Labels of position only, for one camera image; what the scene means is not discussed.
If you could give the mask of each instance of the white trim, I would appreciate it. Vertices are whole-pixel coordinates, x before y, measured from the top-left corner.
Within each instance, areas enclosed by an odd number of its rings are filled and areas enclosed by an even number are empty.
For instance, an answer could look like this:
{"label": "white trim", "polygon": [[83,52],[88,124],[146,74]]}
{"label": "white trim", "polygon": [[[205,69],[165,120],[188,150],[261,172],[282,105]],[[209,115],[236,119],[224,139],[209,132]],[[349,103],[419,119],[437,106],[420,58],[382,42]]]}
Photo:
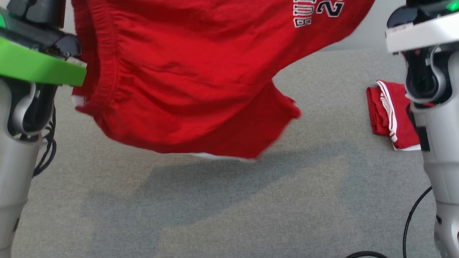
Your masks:
{"label": "white trim", "polygon": [[75,107],[82,107],[84,106],[84,97],[73,95],[72,96],[72,103]]}
{"label": "white trim", "polygon": [[239,160],[243,163],[255,163],[257,162],[255,159],[247,159],[247,158],[240,158],[240,157],[229,157],[229,156],[216,156],[209,153],[189,153],[192,156],[211,159],[211,160]]}
{"label": "white trim", "polygon": [[410,146],[410,147],[405,148],[405,149],[397,149],[395,146],[393,146],[393,147],[394,147],[394,150],[396,150],[396,151],[420,151],[421,150],[421,145],[420,144],[413,145],[413,146]]}
{"label": "white trim", "polygon": [[395,108],[392,104],[391,95],[389,93],[389,89],[387,88],[386,84],[383,81],[378,80],[376,84],[381,89],[381,92],[384,97],[381,98],[382,105],[387,112],[387,117],[389,118],[389,131],[391,134],[389,135],[392,138],[393,142],[398,140],[397,138],[397,117],[395,116]]}

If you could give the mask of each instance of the gray carpet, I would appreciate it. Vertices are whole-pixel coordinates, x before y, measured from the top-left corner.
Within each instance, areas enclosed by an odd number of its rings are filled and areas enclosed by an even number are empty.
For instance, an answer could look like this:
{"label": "gray carpet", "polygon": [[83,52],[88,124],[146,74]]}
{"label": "gray carpet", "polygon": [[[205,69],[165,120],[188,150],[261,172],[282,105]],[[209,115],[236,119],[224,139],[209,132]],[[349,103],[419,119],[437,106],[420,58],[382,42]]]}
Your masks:
{"label": "gray carpet", "polygon": [[[108,140],[57,97],[55,161],[33,181],[14,258],[402,257],[405,219],[429,186],[418,151],[369,125],[365,89],[402,81],[400,57],[313,54],[280,72],[304,115],[256,164],[159,155]],[[428,195],[408,256],[436,257]]]}

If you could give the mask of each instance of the red fabric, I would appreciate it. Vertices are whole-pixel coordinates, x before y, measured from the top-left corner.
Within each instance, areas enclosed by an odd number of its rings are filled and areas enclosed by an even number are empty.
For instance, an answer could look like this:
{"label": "red fabric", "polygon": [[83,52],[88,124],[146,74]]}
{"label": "red fabric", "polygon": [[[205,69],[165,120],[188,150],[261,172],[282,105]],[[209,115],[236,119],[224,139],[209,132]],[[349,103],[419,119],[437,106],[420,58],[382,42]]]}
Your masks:
{"label": "red fabric", "polygon": [[[410,100],[405,96],[405,85],[382,80],[376,84],[377,88],[367,89],[372,128],[379,128],[376,131],[390,137],[396,149],[403,150],[419,145],[419,137],[406,112]],[[379,101],[376,100],[377,94],[380,96]]]}
{"label": "red fabric", "polygon": [[368,110],[370,114],[371,129],[374,134],[389,136],[389,118],[381,102],[380,88],[367,88]]}
{"label": "red fabric", "polygon": [[88,63],[77,110],[127,145],[256,158],[300,116],[272,77],[347,37],[373,2],[72,0]]}

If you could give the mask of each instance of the jersey lettering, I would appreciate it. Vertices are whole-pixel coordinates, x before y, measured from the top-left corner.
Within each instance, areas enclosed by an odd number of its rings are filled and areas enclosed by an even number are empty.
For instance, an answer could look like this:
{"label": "jersey lettering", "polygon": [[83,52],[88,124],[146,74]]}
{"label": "jersey lettering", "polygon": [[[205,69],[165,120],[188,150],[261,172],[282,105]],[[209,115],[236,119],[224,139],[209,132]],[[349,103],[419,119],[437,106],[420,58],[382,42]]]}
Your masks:
{"label": "jersey lettering", "polygon": [[314,13],[313,5],[293,5],[294,16],[309,16]]}
{"label": "jersey lettering", "polygon": [[293,21],[295,22],[295,28],[300,28],[300,27],[303,27],[303,26],[306,26],[306,25],[309,25],[312,23],[312,17],[296,17],[295,19],[293,19]]}
{"label": "jersey lettering", "polygon": [[344,6],[344,0],[293,0],[293,22],[295,28],[312,24],[312,15],[322,14],[324,11],[328,17],[338,17]]}
{"label": "jersey lettering", "polygon": [[343,2],[336,2],[334,5],[332,5],[331,0],[325,0],[317,5],[317,13],[323,13],[325,9],[328,17],[338,17],[343,10],[343,6]]}

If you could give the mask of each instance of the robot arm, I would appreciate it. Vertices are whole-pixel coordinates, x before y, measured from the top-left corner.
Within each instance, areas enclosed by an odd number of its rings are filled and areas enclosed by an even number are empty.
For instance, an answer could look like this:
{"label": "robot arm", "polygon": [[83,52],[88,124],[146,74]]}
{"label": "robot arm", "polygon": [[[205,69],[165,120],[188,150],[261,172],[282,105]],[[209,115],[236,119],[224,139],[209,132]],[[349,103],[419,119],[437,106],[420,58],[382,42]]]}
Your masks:
{"label": "robot arm", "polygon": [[389,18],[387,48],[407,65],[414,126],[437,203],[435,245],[459,257],[459,1],[409,1]]}
{"label": "robot arm", "polygon": [[47,152],[56,151],[57,87],[81,86],[86,75],[72,63],[81,54],[78,39],[59,30],[64,15],[65,0],[11,0],[0,8],[0,62],[7,64],[0,69],[0,258],[11,257],[32,178],[49,164],[42,159],[35,168],[48,124]]}

